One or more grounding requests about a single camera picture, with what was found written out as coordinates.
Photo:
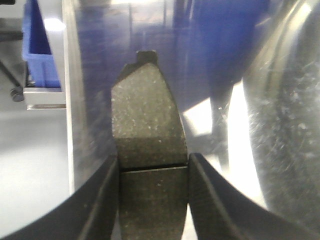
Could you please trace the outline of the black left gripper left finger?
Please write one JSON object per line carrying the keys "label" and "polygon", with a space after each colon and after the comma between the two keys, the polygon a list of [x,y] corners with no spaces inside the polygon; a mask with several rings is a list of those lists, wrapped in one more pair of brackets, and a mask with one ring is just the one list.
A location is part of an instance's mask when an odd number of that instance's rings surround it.
{"label": "black left gripper left finger", "polygon": [[48,214],[5,236],[6,240],[110,240],[119,195],[119,165],[109,156],[67,200]]}

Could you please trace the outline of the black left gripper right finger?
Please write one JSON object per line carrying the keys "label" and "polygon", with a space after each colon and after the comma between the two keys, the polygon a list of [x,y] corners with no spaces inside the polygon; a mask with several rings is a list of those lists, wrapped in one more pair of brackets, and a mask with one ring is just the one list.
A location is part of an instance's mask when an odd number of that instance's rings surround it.
{"label": "black left gripper right finger", "polygon": [[200,154],[188,163],[188,202],[199,240],[318,240],[319,234],[260,207]]}

